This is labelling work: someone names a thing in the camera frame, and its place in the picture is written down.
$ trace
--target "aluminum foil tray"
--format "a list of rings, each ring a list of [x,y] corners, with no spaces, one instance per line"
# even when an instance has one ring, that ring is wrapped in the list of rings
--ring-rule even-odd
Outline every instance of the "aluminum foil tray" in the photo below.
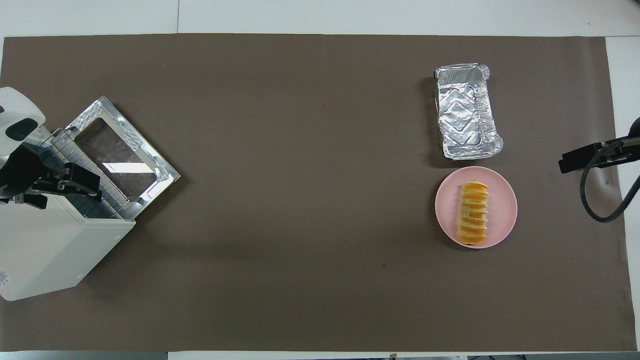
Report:
[[[439,67],[438,125],[444,156],[453,160],[489,158],[502,150],[491,113],[489,68],[476,63]]]

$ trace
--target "label sticker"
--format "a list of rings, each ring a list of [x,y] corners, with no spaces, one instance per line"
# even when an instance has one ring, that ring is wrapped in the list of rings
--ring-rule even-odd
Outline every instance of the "label sticker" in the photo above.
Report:
[[[7,275],[7,273],[4,272],[2,268],[0,268],[0,289],[4,288],[4,286],[7,285],[9,281],[11,281],[9,275]]]

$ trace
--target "black cable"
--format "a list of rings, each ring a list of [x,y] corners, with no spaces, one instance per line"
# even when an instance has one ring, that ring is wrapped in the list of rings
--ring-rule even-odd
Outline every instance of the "black cable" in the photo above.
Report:
[[[596,162],[602,156],[613,155],[614,152],[615,152],[615,148],[621,147],[622,145],[623,145],[623,143],[620,140],[615,141],[615,142],[610,143],[610,144],[605,144],[602,147],[602,149],[600,149],[591,158],[591,160],[589,160],[589,163],[587,163],[587,166],[585,166],[584,170],[582,171],[582,179],[580,180],[580,199],[582,200],[582,205],[584,206],[584,209],[587,211],[589,216],[591,216],[592,218],[594,218],[596,221],[599,221],[599,222],[610,222],[610,221],[616,220],[618,218],[618,216],[620,216],[624,212],[624,210],[627,208],[627,206],[629,206],[629,203],[631,203],[631,200],[633,200],[634,196],[636,196],[636,193],[638,192],[638,190],[640,190],[640,176],[638,176],[638,178],[636,179],[634,184],[631,186],[631,189],[629,189],[629,192],[627,193],[627,196],[625,196],[625,198],[622,200],[622,202],[620,203],[618,208],[616,208],[613,211],[613,213],[611,213],[611,215],[609,215],[608,217],[601,217],[601,216],[597,215],[596,213],[594,213],[593,210],[591,209],[591,206],[589,206],[589,203],[587,202],[587,195],[586,195],[586,191],[585,191],[585,186],[586,186],[586,183],[587,183],[587,175],[589,174],[589,170],[591,170],[593,165],[595,165]]]

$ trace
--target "bread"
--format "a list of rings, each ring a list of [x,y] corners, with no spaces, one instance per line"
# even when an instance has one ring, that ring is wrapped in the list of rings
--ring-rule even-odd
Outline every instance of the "bread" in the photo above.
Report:
[[[462,184],[458,210],[458,239],[477,245],[486,239],[488,187],[479,181]]]

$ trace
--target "table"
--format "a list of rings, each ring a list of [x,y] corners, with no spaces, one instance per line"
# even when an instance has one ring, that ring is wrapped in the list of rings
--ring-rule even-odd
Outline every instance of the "table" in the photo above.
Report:
[[[173,33],[173,32],[268,32],[268,33],[420,33],[453,35],[599,35],[608,36],[611,84],[616,119],[616,136],[625,135],[640,113],[633,94],[640,88],[635,60],[640,55],[640,9],[633,2],[588,5],[556,4],[551,1],[508,7],[506,3],[474,3],[460,17],[468,21],[492,19],[473,31],[455,26],[434,13],[442,2],[407,2],[403,5],[378,1],[280,1],[271,4],[198,1],[151,3],[121,2],[104,8],[98,2],[44,4],[36,6],[9,2],[0,4],[0,33],[11,35],[87,35],[92,33]],[[28,22],[30,17],[38,19]],[[620,167],[624,191],[637,175],[637,165]],[[637,200],[627,211],[640,213]],[[627,251],[634,304],[640,303],[640,227],[626,223]],[[292,357],[319,357],[319,354],[292,354]],[[323,357],[356,357],[356,354],[323,354]],[[358,354],[383,357],[388,354]],[[275,357],[284,358],[282,354]]]

